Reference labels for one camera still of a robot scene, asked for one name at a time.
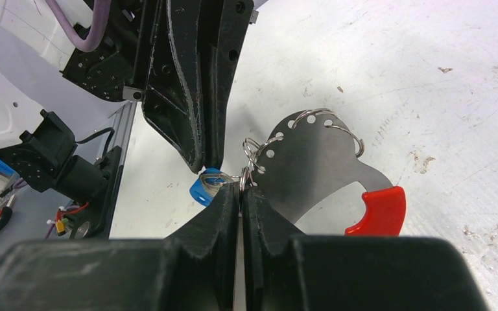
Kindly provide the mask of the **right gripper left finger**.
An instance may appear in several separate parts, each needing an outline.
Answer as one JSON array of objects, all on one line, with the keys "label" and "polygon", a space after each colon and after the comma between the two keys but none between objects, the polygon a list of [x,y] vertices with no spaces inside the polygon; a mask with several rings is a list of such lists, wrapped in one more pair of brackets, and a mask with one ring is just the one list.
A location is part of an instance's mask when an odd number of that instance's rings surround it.
[{"label": "right gripper left finger", "polygon": [[231,310],[239,191],[162,240],[24,242],[0,260],[0,310]]}]

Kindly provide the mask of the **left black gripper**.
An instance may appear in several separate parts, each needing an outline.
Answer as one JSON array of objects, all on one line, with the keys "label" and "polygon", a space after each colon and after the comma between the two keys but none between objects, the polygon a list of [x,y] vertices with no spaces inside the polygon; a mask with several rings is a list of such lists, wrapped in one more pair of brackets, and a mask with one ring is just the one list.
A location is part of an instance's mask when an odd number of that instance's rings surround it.
[{"label": "left black gripper", "polygon": [[202,1],[201,85],[200,1],[112,1],[99,46],[75,49],[62,76],[108,102],[141,100],[145,85],[146,121],[190,171],[197,173],[203,161],[219,169],[228,100],[253,10],[253,1]]}]

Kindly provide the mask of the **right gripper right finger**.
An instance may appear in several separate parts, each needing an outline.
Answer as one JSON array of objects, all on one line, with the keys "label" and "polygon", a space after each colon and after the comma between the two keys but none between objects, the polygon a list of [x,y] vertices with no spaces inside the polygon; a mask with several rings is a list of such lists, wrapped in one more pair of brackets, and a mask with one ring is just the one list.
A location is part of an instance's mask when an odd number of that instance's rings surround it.
[{"label": "right gripper right finger", "polygon": [[463,256],[428,237],[306,235],[243,194],[248,310],[487,310]]}]

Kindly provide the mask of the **blue key tag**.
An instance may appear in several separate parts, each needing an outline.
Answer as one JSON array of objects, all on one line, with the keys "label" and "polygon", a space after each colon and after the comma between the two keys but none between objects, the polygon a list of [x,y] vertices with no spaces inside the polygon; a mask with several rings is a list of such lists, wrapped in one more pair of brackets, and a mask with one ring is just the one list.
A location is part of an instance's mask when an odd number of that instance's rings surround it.
[{"label": "blue key tag", "polygon": [[207,168],[189,189],[191,197],[204,207],[209,206],[219,189],[225,184],[222,172],[216,168]]}]

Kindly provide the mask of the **metal key holder red handle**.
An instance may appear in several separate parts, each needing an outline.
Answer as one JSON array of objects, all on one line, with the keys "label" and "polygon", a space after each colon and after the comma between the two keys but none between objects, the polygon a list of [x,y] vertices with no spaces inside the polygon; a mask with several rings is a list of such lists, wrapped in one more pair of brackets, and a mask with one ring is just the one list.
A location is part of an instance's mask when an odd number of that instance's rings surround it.
[{"label": "metal key holder red handle", "polygon": [[246,138],[243,149],[246,185],[255,185],[289,222],[296,223],[334,192],[359,183],[365,212],[345,234],[400,234],[407,210],[404,189],[360,161],[363,140],[331,109],[297,111],[280,121],[265,142]]}]

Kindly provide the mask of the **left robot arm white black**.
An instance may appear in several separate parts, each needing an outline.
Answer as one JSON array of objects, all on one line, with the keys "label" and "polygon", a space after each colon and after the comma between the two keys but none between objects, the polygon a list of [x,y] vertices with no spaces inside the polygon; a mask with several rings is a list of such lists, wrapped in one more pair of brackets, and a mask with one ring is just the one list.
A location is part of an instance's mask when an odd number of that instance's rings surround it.
[{"label": "left robot arm white black", "polygon": [[[140,102],[146,122],[189,169],[219,168],[226,110],[253,1],[0,1],[0,31],[45,65],[106,102]],[[6,44],[0,40],[0,49]],[[71,238],[108,234],[121,148],[105,142],[94,162],[51,105],[0,71],[0,160],[34,190],[75,207],[53,225]]]}]

